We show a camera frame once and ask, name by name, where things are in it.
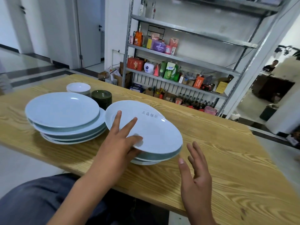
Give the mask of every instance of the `person's left hand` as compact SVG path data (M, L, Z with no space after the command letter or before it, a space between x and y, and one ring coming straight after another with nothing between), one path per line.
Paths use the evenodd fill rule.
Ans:
M140 153L140 150L132 146L143 139L141 136L127 137L137 122L136 117L120 130L121 115L122 112L119 110L109 134L85 174L92 177L97 185L103 185L105 182L108 189L117 183L130 161Z

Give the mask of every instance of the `shelving unit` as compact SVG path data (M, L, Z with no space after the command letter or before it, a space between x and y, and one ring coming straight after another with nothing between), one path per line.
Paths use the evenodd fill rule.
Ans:
M208 32L205 32L205 31L198 31L198 30L195 30L195 29L192 29L192 28L186 28L186 27L183 27L183 26L178 26L178 25L170 24L170 23L155 20L155 19L145 18L145 17L139 16L139 15L133 15L132 14L133 0L130 0L128 25L127 25L127 40L126 40L125 54L124 54L124 63L127 63L128 48L132 47L136 50L141 50L141 51L144 51L144 52L152 53L152 54L155 54L157 56L163 56L165 58L169 58L169 59L172 59L172 60L177 60L177 61L185 62L185 63L188 63L188 64L192 64L192 65L195 65L197 67L210 69L210 70L225 73L225 74L228 74L228 75L233 75L234 77L237 77L238 80L234 84L234 86L231 89L230 93L228 95L226 95L226 94L219 94L219 93L212 92L212 91L204 91L204 90L196 89L196 88L191 87L189 85L185 85L185 84L174 82L174 81L171 81L171 80L168 80L168 79L164 79L164 78L160 78L160 77L157 77L157 76L149 75L145 72L129 69L129 68L126 67L126 64L124 64L123 72L125 73L126 70L132 71L132 72L134 72L134 75L137 74L137 79L139 78L139 76L141 76L141 78L144 76L145 82L146 82L146 78L149 78L149 81L150 81L150 79L153 79L152 83L154 83L154 80L156 80L156 85L157 85L158 81L161 82L160 85L162 84L162 82L165 83L165 86L166 86L166 84L168 84L169 87L170 87L170 85L173 85L173 87L174 86L177 87L176 93L178 91L178 88L181 88L181 90L179 90L180 92L184 88L185 91L187 91L187 90L189 91L189 95L191 94L191 92L193 92L194 95L195 95L195 93L198 93L197 97L201 96L201 94L203 94L203 95L212 95L214 98L216 98L216 100L214 102L214 105L217 104L219 99L222 99L222 100L224 100L224 102L223 102L222 106L220 107L220 109L218 111L218 115L220 116L220 115L222 115L224 107L227 105L228 100L231 98L232 94L235 92L236 87L237 87L238 83L240 82L242 75L250 67L250 65L252 63L252 60L256 56L257 52L260 50L260 47L262 46L262 44L264 43L266 38L269 36L269 31L271 30L274 22L276 21L276 19L278 17L277 13L279 11L281 11L281 9L285 5L285 3L288 3L289 0L288 1L285 0L284 3L282 3L278 7L271 6L271 5L266 5L266 4L262 4L262 3L257 3L257 2L252 2L252 1L246 1L246 0L183 0L183 1L188 1L188 2L192 2L192 3L200 3L200 4L204 4L204 5L210 5L210 6L218 7L218 8L224 9L224 10L230 10L232 12L251 15L251 16L259 18L259 22L258 22L255 30L253 31L251 37L249 38L249 40L248 41L241 41L241 40L237 40L237 39L226 37L226 36L219 35L219 34L208 33ZM261 26L261 23L262 23L263 19L268 17L268 16L274 15L274 14L277 14L277 15L272 20L272 23L270 24L270 26L266 30L266 33L263 36L263 38L260 40L260 42L258 44L252 43L253 37L255 36L255 34L257 33L257 30ZM242 52L241 56L236 61L235 67L233 69L230 69L230 68L227 68L227 67L222 67L222 66L219 66L219 65L215 65L215 64L212 64L212 63L205 62L205 61L197 60L197 59L194 59L194 58L191 58L191 57L185 57L185 56L181 56L181 55L171 56L171 55L168 55L168 54L165 54L165 53L160 53L160 52L157 52L157 51L154 51L154 50L151 50L151 49L147 49L147 48L144 48L144 47L139 47L139 46L135 46L135 45L130 44L129 39L130 39L130 29L131 29L132 19L138 20L139 22L148 23L149 25L159 26L161 28L169 28L171 30L185 32L185 33L189 33L189 34L192 34L192 35L195 35L195 36L205 37L205 38L208 38L208 39L211 39L211 40L215 40L215 41L219 41L219 42L223 42L223 43L243 47L244 49L243 49L243 52ZM236 68L238 67L238 65L239 65L241 59L243 58L244 54L246 53L247 49L256 49L256 52L253 53L252 57L250 58L248 64L245 66L244 70L242 72L237 72ZM124 85L125 85L125 74L123 74L123 81L122 81L122 86L124 87Z

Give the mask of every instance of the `stack of green bowls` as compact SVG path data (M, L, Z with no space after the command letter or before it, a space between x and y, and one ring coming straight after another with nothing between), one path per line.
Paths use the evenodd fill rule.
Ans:
M92 92L91 96L103 110L106 110L113 102L112 94L109 91L95 90Z

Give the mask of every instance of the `fingernail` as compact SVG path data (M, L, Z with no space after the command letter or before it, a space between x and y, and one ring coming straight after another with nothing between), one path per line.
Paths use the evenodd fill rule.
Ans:
M183 160L183 158L179 158L179 164L184 164L184 160Z

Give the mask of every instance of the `wood grain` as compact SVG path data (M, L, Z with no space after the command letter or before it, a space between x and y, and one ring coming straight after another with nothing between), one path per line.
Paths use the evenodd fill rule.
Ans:
M181 132L184 147L180 156L186 161L189 155L186 143L197 141L213 177L212 209L217 223L300 224L297 195L245 125L86 76L71 75L1 96L0 142L83 175L108 131L85 143L56 145L44 140L27 123L24 114L32 98L65 91L67 84L72 82L88 83L92 90L108 90L113 102L136 100L157 109ZM115 189L184 215L177 161L178 157L153 166L130 164Z

